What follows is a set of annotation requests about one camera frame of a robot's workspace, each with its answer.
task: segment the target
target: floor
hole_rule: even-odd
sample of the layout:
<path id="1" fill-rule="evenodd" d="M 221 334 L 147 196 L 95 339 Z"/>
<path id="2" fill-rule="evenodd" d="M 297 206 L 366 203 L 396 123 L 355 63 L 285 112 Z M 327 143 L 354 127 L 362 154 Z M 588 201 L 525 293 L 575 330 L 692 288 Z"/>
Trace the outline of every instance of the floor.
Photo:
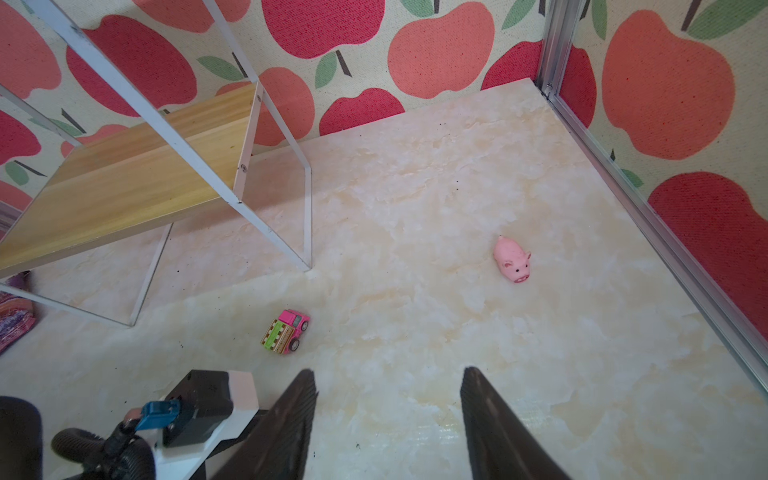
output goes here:
<path id="1" fill-rule="evenodd" d="M 573 478 L 766 471 L 763 397 L 529 80 L 303 147 L 313 270 L 212 212 L 174 225 L 133 329 L 45 310 L 0 356 L 2 393 L 36 404 L 46 441 L 107 434 L 192 368 L 252 372 L 268 408 L 310 367 L 305 478 L 470 478 L 474 365 Z M 254 171 L 247 201 L 301 251 L 298 162 Z M 161 232 L 37 269 L 35 291 L 125 320 Z M 533 252 L 528 281 L 497 270 L 499 234 Z M 260 340 L 289 307 L 313 324 L 277 356 Z M 46 478 L 77 471 L 45 451 Z"/>

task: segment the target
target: pink toy truck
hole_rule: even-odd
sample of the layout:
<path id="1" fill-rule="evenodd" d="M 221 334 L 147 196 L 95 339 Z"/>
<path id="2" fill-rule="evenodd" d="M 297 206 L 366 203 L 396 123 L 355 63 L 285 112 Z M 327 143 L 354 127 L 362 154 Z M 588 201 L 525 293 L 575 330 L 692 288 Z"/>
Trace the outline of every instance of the pink toy truck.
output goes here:
<path id="1" fill-rule="evenodd" d="M 283 310 L 277 320 L 272 322 L 261 344 L 271 352 L 296 352 L 299 348 L 299 337 L 309 325 L 309 315 L 295 310 Z"/>

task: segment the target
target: apple print wallpaper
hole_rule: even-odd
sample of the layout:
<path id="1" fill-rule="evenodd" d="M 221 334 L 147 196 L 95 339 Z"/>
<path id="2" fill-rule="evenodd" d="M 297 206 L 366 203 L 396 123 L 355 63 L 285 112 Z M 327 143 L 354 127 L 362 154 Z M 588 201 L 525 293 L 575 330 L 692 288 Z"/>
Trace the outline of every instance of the apple print wallpaper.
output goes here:
<path id="1" fill-rule="evenodd" d="M 766 6 L 587 1 L 561 96 L 768 338 Z"/>
<path id="2" fill-rule="evenodd" d="M 160 111 L 243 86 L 202 0 L 58 0 Z M 545 0 L 217 0 L 297 139 L 535 78 Z M 141 118 L 22 0 L 0 84 L 87 144 Z M 73 147 L 0 98 L 0 239 Z M 286 144 L 263 108 L 254 153 Z"/>

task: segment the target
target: shelf board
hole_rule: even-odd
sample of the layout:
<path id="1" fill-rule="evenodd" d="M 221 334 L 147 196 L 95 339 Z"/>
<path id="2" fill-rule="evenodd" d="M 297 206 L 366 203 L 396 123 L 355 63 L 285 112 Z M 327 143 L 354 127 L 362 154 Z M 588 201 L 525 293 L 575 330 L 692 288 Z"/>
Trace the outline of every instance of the shelf board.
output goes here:
<path id="1" fill-rule="evenodd" d="M 256 88 L 166 116 L 230 188 L 249 121 L 257 120 L 251 119 Z M 0 243 L 0 277 L 224 204 L 160 135 L 140 124 L 72 151 Z"/>

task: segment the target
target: toy pig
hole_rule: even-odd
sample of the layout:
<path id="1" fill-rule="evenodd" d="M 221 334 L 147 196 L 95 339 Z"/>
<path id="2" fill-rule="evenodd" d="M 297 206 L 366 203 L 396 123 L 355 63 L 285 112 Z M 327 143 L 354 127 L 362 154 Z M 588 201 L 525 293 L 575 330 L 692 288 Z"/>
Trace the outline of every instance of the toy pig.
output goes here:
<path id="1" fill-rule="evenodd" d="M 496 247 L 493 249 L 493 257 L 496 259 L 502 275 L 515 283 L 523 283 L 531 275 L 531 269 L 528 267 L 531 252 L 526 253 L 511 238 L 498 236 Z"/>

